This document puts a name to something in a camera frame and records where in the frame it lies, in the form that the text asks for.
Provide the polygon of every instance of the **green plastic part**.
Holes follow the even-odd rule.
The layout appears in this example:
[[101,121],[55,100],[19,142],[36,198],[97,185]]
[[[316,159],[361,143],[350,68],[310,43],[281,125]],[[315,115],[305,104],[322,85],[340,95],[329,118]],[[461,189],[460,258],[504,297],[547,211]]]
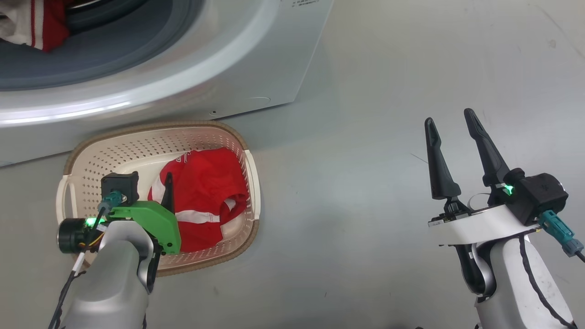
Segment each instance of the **green plastic part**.
[[137,201],[130,207],[114,207],[109,216],[132,218],[159,240],[167,254],[176,255],[181,249],[177,217],[155,201]]

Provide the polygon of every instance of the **basket rim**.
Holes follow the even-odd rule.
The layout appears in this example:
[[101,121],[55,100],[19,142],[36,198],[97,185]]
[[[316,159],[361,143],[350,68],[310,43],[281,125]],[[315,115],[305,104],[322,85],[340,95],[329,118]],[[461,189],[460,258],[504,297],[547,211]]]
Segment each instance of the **basket rim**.
[[[195,128],[195,127],[212,127],[212,128],[219,128],[221,130],[224,130],[227,133],[233,135],[240,142],[243,150],[249,150],[248,145],[246,144],[246,142],[244,141],[244,138],[240,135],[240,133],[238,133],[232,127],[230,127],[227,124],[224,124],[222,122],[207,121],[207,120],[160,122],[157,124],[138,125],[138,126],[133,126],[130,128],[122,128],[122,129],[114,130],[111,132],[102,133],[100,135],[94,136],[92,138],[89,138],[89,139],[81,142],[71,152],[71,155],[67,159],[67,162],[65,163],[65,169],[63,170],[63,174],[66,176],[71,175],[71,172],[73,171],[73,165],[75,164],[77,157],[79,157],[79,155],[87,147],[89,147],[90,145],[95,144],[97,142],[100,142],[102,140],[115,138],[115,137],[119,137],[119,136],[123,136],[123,135],[128,135],[128,134],[136,133],[136,132],[155,131],[155,130],[169,129],[169,128]],[[259,222],[260,221],[258,221],[258,220],[252,221],[252,230],[251,230],[250,234],[248,235],[248,237],[246,238],[246,240],[244,241],[244,243],[240,247],[238,247],[236,250],[230,252],[229,254],[223,255],[223,256],[220,256],[217,258],[209,259],[207,261],[203,261],[200,263],[194,263],[194,264],[190,264],[190,265],[179,266],[176,268],[158,270],[156,276],[157,277],[170,276],[170,275],[190,272],[193,270],[208,268],[210,266],[224,263],[224,262],[230,261],[230,260],[238,257],[239,255],[241,255],[242,253],[244,253],[244,251],[246,251],[248,249],[248,247],[252,244],[252,242],[256,238],[256,235],[258,233],[258,227],[260,225]],[[90,267],[90,264],[87,261],[84,261],[83,265],[84,265],[83,267],[85,269]]]
[[100,135],[94,136],[89,138],[83,142],[81,142],[77,147],[71,151],[69,158],[67,158],[67,162],[65,163],[65,169],[63,170],[64,175],[70,175],[73,171],[73,165],[77,160],[77,157],[83,152],[87,147],[97,142],[101,142],[102,140],[120,137],[123,135],[129,135],[131,133],[137,132],[145,132],[145,131],[155,131],[161,129],[169,129],[169,128],[196,128],[196,127],[212,127],[212,128],[219,128],[224,130],[231,135],[233,135],[242,145],[243,150],[248,150],[248,145],[244,138],[240,135],[239,132],[235,131],[232,127],[224,124],[222,122],[216,121],[208,121],[208,120],[200,120],[200,121],[177,121],[177,122],[160,122],[157,124],[148,124],[148,125],[138,125],[133,126],[130,128],[122,128],[118,130],[114,130],[107,133],[102,133]]

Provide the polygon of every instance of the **gray floor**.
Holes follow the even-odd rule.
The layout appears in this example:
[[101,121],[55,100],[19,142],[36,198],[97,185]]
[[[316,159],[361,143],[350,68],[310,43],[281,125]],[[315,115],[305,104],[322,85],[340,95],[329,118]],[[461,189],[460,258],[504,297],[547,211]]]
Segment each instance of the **gray floor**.
[[[254,244],[228,263],[159,279],[149,328],[473,328],[455,250],[426,230],[442,203],[421,160],[423,121],[435,118],[467,200],[486,191],[463,119],[474,108],[510,167],[563,182],[561,216],[585,240],[579,8],[337,0],[296,102],[223,120],[256,159]],[[3,327],[46,326],[71,268],[54,244],[66,158],[0,169]],[[584,265],[533,236],[585,323]]]

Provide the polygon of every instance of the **black cable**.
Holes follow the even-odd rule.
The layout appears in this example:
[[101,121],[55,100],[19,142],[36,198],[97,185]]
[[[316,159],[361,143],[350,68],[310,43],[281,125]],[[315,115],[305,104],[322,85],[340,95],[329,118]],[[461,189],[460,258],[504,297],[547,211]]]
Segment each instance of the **black cable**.
[[576,325],[568,323],[564,318],[562,318],[559,315],[559,313],[557,313],[555,311],[555,309],[552,308],[552,306],[546,300],[545,295],[542,293],[541,289],[538,287],[538,284],[536,284],[536,280],[534,279],[534,274],[532,273],[532,269],[530,268],[530,263],[528,262],[528,255],[526,254],[526,242],[524,241],[524,235],[523,234],[520,235],[518,237],[518,240],[520,241],[520,255],[522,256],[522,264],[524,265],[524,270],[528,274],[528,280],[530,281],[532,288],[534,289],[534,291],[538,295],[538,299],[541,301],[542,305],[544,305],[544,307],[546,307],[546,309],[549,310],[552,317],[559,320],[559,322],[562,325],[564,325],[565,327],[567,327],[569,329],[577,329]]
[[[99,219],[104,215],[104,211],[106,210],[106,208],[101,208],[98,212],[98,216],[95,219],[95,223],[94,226],[91,227],[90,233],[87,235],[87,238],[85,239],[85,247],[83,249],[83,252],[85,253],[89,247],[90,247],[90,243],[92,241],[92,238],[95,235],[95,232],[98,229],[98,225],[99,225]],[[55,312],[53,312],[53,317],[51,318],[51,322],[49,323],[49,329],[58,329],[59,326],[61,325],[61,314],[63,313],[63,302],[65,302],[65,296],[67,295],[67,292],[69,291],[69,287],[71,286],[71,282],[73,282],[73,279],[75,279],[76,276],[75,275],[75,269],[73,269],[71,271],[71,273],[69,274],[69,277],[67,278],[67,281],[65,282],[65,285],[63,286],[63,288],[61,289],[61,294],[59,295],[59,300],[57,301],[57,307],[55,308]]]
[[585,255],[583,255],[580,251],[577,251],[575,255],[577,255],[577,257],[579,257],[579,259],[585,263]]

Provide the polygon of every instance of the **basket handle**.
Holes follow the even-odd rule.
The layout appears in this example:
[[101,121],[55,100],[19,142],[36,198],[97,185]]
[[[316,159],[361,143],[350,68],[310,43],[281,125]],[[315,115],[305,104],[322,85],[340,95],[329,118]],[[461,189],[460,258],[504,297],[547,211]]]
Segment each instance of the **basket handle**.
[[252,212],[254,213],[254,220],[260,219],[260,180],[258,179],[258,171],[256,170],[256,162],[249,150],[244,150],[246,154],[248,177],[251,179],[250,184],[250,201],[252,202]]
[[67,195],[67,188],[71,190],[71,206],[73,217],[77,217],[77,203],[75,202],[75,187],[71,182],[71,175],[63,175],[59,186],[57,187],[57,200],[55,203],[55,210],[57,211],[57,222],[61,223],[65,219],[65,196]]

